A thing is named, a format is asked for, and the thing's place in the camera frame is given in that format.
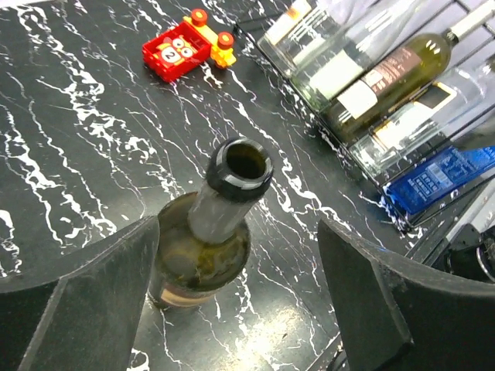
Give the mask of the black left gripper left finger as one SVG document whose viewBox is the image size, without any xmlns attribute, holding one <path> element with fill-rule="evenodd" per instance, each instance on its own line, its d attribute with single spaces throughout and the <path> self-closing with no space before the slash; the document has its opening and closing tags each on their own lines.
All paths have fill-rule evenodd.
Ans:
<svg viewBox="0 0 495 371">
<path fill-rule="evenodd" d="M 1 280 L 3 370 L 124 370 L 159 222 L 144 217 L 69 255 Z"/>
</svg>

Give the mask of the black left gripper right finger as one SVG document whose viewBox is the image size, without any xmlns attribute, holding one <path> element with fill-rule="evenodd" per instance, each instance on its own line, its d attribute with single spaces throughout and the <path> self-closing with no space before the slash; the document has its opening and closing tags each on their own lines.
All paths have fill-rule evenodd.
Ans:
<svg viewBox="0 0 495 371">
<path fill-rule="evenodd" d="M 448 274 L 332 220 L 318 245 L 352 370 L 492 370 L 494 287 Z"/>
</svg>

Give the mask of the dark green wine bottle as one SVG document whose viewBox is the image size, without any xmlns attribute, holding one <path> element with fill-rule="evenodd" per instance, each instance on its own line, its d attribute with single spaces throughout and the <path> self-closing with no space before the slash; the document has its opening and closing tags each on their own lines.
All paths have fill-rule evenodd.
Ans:
<svg viewBox="0 0 495 371">
<path fill-rule="evenodd" d="M 148 296 L 158 308 L 201 305 L 232 282 L 251 252 L 246 215 L 268 191 L 271 156 L 258 142 L 233 137 L 210 155 L 201 189 L 158 214 L 159 245 Z"/>
</svg>

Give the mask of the clear corked glass bottle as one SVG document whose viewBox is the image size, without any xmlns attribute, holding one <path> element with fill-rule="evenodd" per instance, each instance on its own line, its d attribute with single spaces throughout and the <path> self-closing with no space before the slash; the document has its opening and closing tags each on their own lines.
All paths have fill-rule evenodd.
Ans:
<svg viewBox="0 0 495 371">
<path fill-rule="evenodd" d="M 284 77 L 349 20 L 354 1 L 293 2 L 257 41 L 260 50 Z"/>
</svg>

